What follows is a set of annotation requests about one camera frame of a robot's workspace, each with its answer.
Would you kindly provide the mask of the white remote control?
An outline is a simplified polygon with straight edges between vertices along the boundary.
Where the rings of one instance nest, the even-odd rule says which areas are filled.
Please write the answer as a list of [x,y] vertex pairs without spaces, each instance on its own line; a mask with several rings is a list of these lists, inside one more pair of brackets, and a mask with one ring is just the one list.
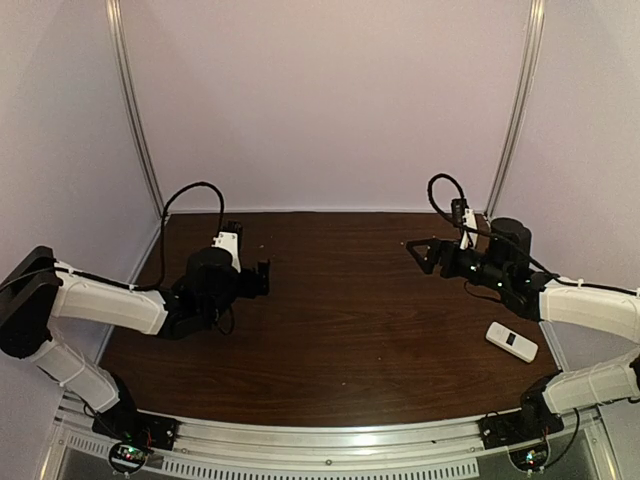
[[538,353],[536,343],[498,322],[490,324],[485,339],[526,363],[532,363]]

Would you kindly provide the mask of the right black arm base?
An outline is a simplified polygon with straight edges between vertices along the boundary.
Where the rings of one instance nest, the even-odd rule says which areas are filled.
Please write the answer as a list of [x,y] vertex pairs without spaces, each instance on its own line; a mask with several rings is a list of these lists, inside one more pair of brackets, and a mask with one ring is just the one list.
[[558,415],[537,417],[529,407],[489,412],[477,426],[485,450],[506,447],[512,466],[528,475],[541,473],[551,464],[549,437],[564,430]]

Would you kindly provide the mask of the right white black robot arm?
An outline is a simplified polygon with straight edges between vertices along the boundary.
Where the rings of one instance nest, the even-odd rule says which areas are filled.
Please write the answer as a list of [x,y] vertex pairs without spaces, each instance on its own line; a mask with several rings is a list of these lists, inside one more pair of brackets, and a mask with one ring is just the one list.
[[[487,235],[483,252],[463,238],[413,240],[406,248],[425,274],[437,272],[488,288],[523,319],[573,324],[639,342],[638,293],[533,269],[532,234],[518,220],[498,218]],[[539,380],[522,395],[521,411],[529,423],[542,423],[574,409],[638,399],[639,350],[633,348],[594,366]]]

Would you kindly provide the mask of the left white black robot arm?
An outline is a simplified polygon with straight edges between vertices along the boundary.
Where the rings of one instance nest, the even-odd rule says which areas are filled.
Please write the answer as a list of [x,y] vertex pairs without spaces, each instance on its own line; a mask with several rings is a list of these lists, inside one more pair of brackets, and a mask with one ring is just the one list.
[[123,284],[59,263],[38,246],[1,284],[1,350],[35,364],[75,393],[115,435],[132,432],[138,410],[124,382],[69,346],[52,318],[88,320],[166,340],[220,326],[239,298],[269,292],[270,265],[242,268],[233,248],[192,254],[169,289]]

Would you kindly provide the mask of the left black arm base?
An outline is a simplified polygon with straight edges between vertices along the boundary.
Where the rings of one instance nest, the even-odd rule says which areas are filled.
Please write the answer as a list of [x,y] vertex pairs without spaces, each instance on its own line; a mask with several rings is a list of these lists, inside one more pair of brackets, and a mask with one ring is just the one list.
[[173,449],[179,422],[171,417],[136,412],[92,413],[92,431],[116,441],[107,461],[125,477],[139,472],[157,450]]

